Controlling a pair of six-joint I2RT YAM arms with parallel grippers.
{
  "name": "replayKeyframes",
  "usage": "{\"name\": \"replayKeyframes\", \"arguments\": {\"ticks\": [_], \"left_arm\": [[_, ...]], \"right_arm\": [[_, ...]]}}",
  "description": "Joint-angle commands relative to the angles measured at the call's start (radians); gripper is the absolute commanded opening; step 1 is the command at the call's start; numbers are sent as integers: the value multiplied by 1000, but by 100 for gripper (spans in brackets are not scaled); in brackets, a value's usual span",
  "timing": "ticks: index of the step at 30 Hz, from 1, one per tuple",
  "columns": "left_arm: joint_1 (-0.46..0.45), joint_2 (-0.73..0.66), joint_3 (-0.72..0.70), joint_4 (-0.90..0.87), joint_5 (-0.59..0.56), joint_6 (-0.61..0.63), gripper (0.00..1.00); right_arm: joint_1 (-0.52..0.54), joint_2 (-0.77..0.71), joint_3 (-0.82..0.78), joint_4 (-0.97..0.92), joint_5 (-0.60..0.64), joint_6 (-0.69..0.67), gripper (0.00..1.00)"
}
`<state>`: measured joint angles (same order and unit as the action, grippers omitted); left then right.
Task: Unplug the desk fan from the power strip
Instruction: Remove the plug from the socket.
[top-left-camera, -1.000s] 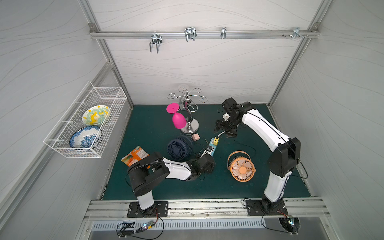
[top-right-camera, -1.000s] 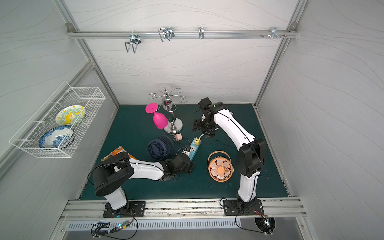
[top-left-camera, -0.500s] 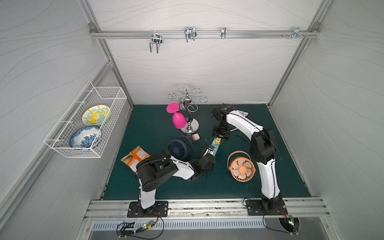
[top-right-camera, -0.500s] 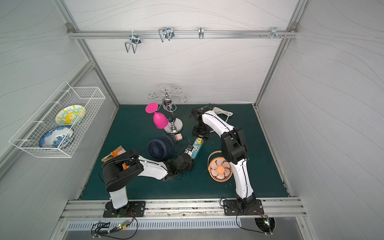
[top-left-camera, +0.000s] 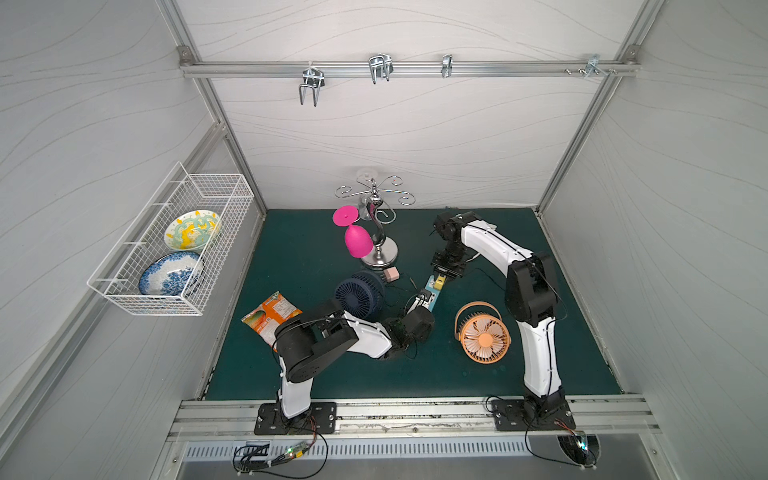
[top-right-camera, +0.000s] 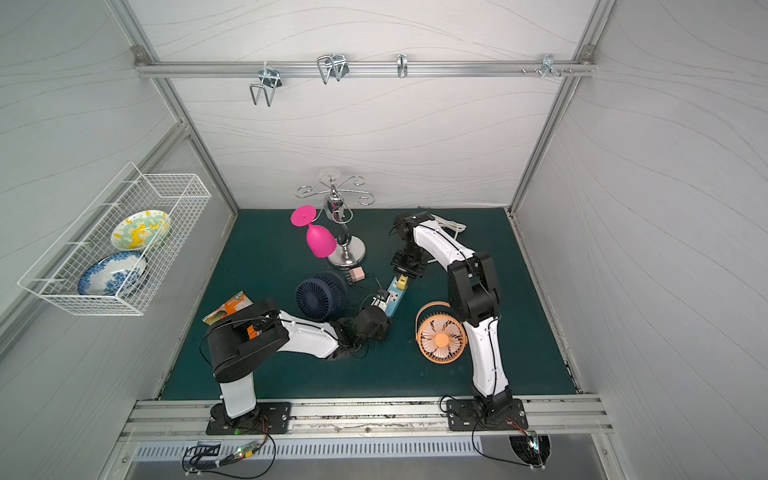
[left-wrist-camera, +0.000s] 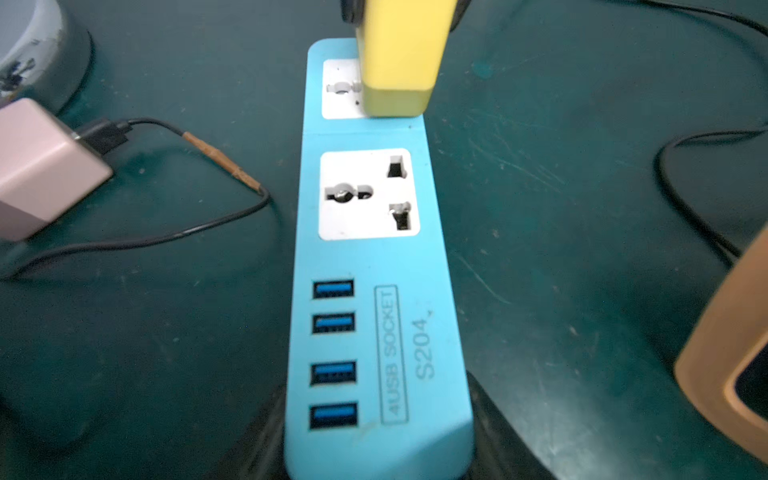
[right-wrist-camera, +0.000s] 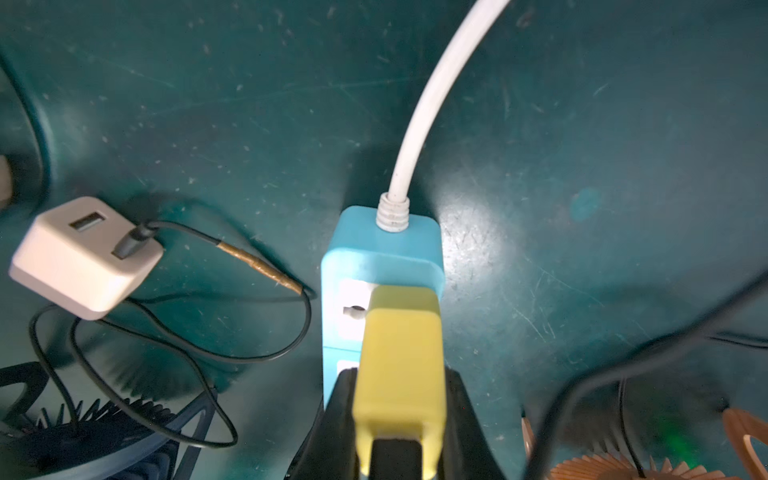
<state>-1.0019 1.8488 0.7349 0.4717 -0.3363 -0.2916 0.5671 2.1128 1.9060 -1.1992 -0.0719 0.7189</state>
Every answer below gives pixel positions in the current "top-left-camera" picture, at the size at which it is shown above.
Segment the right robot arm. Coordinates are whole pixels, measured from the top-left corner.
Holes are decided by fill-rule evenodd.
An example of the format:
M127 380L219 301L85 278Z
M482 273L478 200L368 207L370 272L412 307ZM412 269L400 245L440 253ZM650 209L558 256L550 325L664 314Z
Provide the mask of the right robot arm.
M443 213L433 228L446 242L432 259L434 272L459 278L468 249L505 277L505 305L517 322L525 361L524 406L528 417L542 418L566 405L555 349L556 307L560 300L554 261L507 239L474 212Z

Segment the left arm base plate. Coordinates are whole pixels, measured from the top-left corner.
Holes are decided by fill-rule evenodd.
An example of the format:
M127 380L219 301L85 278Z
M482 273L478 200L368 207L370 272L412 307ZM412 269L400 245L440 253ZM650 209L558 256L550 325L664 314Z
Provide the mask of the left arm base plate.
M310 408L288 418L277 402L262 404L258 409L254 434L257 436L332 434L336 428L337 404L313 402Z

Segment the pink fan plug adapter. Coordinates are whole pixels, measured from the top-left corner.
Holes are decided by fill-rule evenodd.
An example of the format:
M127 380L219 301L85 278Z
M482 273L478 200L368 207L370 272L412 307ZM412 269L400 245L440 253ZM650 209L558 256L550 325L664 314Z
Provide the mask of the pink fan plug adapter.
M400 278L400 273L396 267L389 267L382 271L384 280L387 283L392 283Z

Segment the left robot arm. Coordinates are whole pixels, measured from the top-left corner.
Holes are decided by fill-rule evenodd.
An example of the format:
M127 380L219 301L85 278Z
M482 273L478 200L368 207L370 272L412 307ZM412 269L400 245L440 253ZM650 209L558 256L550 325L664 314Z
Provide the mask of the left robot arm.
M316 376L347 353L374 360L394 360L432 333L435 317L424 306L411 308L405 316L370 322L354 316L336 299L285 321L272 342L281 369L278 404L286 419L310 410Z

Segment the teal power strip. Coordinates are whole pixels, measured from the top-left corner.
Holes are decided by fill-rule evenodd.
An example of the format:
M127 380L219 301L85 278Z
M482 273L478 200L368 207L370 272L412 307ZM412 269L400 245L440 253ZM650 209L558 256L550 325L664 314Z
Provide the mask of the teal power strip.
M429 280L427 281L427 284L426 284L426 285L425 285L425 287L423 288L423 289L427 289L427 290L429 290L429 291L431 291L431 292L432 292L432 311L434 310L434 307L435 307L435 305L436 305L436 303L437 303L438 297L439 297L439 295L440 295L440 293L441 293L441 291L442 291L442 290L441 290L441 291L436 291L436 290L433 290L433 289L431 288L431 281L430 281L430 278L431 278L431 277L433 277L433 276L436 276L436 275L442 275L442 274L433 274L433 275L431 275L431 276L429 277Z

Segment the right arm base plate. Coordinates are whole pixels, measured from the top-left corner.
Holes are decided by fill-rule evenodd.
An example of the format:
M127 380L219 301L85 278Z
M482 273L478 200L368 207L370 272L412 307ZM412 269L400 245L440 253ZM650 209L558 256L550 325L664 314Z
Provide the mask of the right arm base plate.
M523 399L489 397L486 407L490 410L497 431L576 430L575 418L569 403L564 397L557 395Z

